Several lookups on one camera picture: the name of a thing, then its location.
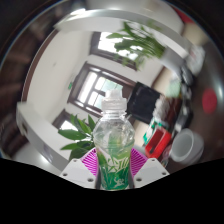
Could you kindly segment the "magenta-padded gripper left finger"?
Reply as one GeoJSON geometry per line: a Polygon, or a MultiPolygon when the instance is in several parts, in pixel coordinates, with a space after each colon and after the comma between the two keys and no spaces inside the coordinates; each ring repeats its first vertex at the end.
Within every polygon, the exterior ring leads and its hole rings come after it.
{"type": "Polygon", "coordinates": [[[72,159],[60,177],[84,188],[95,188],[98,172],[98,157],[93,148],[80,159],[72,159]]]}

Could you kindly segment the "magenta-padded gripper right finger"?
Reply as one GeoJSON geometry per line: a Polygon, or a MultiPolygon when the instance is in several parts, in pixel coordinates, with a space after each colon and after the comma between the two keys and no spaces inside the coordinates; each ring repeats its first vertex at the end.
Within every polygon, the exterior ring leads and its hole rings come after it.
{"type": "Polygon", "coordinates": [[[134,188],[144,187],[169,175],[156,158],[147,158],[136,149],[131,150],[130,172],[134,188]]]}

